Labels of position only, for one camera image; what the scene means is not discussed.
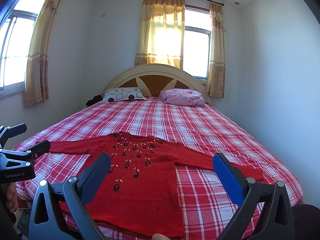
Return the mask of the person's left hand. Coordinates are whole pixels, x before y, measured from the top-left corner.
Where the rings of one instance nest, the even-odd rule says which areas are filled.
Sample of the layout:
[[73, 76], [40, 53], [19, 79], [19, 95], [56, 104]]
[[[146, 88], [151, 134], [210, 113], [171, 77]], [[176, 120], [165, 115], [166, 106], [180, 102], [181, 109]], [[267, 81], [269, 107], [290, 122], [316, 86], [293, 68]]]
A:
[[10, 183], [9, 186], [7, 187], [6, 197], [7, 197], [7, 202], [6, 202], [7, 208], [11, 213], [15, 213], [18, 206], [17, 191], [16, 191], [15, 183]]

